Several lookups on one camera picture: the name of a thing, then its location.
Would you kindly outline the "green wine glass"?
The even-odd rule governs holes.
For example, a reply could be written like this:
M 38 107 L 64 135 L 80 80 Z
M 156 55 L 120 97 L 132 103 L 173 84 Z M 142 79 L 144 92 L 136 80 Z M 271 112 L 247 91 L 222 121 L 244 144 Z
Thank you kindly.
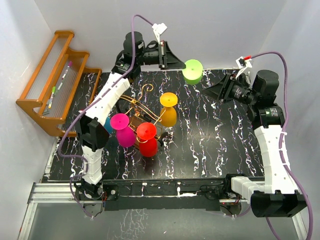
M 188 85 L 198 84 L 203 77 L 203 65 L 196 59 L 187 60 L 182 75 Z

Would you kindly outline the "blue wine glass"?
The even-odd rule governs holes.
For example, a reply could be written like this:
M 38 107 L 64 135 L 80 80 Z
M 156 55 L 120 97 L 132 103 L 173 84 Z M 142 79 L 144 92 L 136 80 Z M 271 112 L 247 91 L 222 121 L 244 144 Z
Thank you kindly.
M 112 128 L 110 121 L 111 119 L 107 117 L 104 123 L 104 128 L 107 130 L 109 134 L 112 134 L 114 129 Z

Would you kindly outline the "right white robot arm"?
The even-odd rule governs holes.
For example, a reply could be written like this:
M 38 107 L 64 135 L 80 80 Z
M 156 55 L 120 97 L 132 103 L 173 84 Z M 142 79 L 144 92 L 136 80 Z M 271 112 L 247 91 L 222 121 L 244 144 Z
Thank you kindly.
M 242 73 L 227 73 L 216 84 L 202 90 L 202 94 L 215 101 L 227 103 L 232 100 L 247 106 L 260 147 L 264 168 L 264 184 L 259 185 L 243 173 L 228 173 L 224 179 L 223 194 L 233 199 L 240 195 L 251 206 L 258 218 L 292 218 L 305 207 L 305 197 L 287 172 L 284 133 L 285 116 L 275 103 L 279 76 L 271 70 L 259 70 L 253 85 L 246 82 Z

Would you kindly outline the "orange yellow wine glass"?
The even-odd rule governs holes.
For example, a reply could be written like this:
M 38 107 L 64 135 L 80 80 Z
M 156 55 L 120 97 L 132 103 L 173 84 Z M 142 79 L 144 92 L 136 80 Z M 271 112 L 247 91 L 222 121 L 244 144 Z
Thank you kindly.
M 177 122 L 175 106 L 178 104 L 178 97 L 172 92 L 165 92 L 160 97 L 160 104 L 163 106 L 160 116 L 161 124 L 164 127 L 173 127 Z

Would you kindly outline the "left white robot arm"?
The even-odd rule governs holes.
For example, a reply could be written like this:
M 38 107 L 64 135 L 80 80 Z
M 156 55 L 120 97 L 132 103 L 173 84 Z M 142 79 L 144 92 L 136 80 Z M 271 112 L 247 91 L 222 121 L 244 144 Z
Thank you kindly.
M 123 49 L 102 90 L 94 101 L 78 115 L 75 125 L 77 138 L 82 148 L 84 171 L 81 180 L 85 182 L 86 194 L 93 200 L 103 195 L 102 150 L 107 144 L 109 133 L 104 125 L 107 117 L 121 95 L 129 89 L 131 82 L 140 74 L 144 65 L 157 65 L 161 70 L 184 69 L 186 65 L 177 58 L 161 40 L 161 33 L 154 31 L 155 40 L 145 44 L 140 32 L 129 32 L 125 36 Z

